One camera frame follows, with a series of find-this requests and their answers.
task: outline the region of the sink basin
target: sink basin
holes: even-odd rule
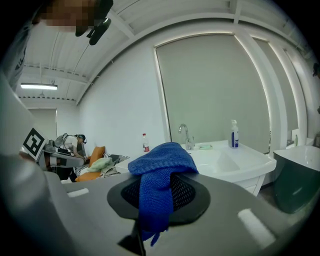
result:
[[[211,145],[211,149],[202,150],[200,146]],[[194,149],[187,150],[200,174],[225,180],[239,182],[252,179],[276,168],[276,160],[250,147],[239,144],[234,149],[228,141],[197,143]]]

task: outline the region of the chrome faucet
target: chrome faucet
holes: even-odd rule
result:
[[[184,130],[185,130],[185,148],[187,150],[193,150],[194,147],[195,147],[195,143],[194,142],[191,142],[190,138],[189,138],[189,132],[188,132],[188,127],[182,123],[179,127],[179,134],[181,134],[181,131],[182,131],[182,127],[184,127]]]

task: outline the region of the orange pillow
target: orange pillow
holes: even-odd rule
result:
[[[76,182],[86,182],[86,181],[92,181],[95,180],[100,176],[101,172],[86,172],[82,175],[80,175],[78,178],[75,179]]]
[[[89,163],[89,167],[92,166],[92,164],[97,161],[98,159],[102,158],[104,156],[105,153],[105,147],[104,146],[96,146],[92,152],[92,155],[90,157],[90,163]]]

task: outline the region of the ceiling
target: ceiling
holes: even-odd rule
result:
[[[225,18],[271,30],[304,53],[308,46],[294,23],[270,0],[113,0],[112,23],[94,46],[83,35],[36,25],[26,49],[20,83],[56,84],[56,91],[21,89],[20,98],[78,104],[91,82],[117,54],[143,36],[182,21]]]

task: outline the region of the ceiling light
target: ceiling light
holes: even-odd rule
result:
[[[21,83],[22,89],[57,90],[58,85],[46,83]]]

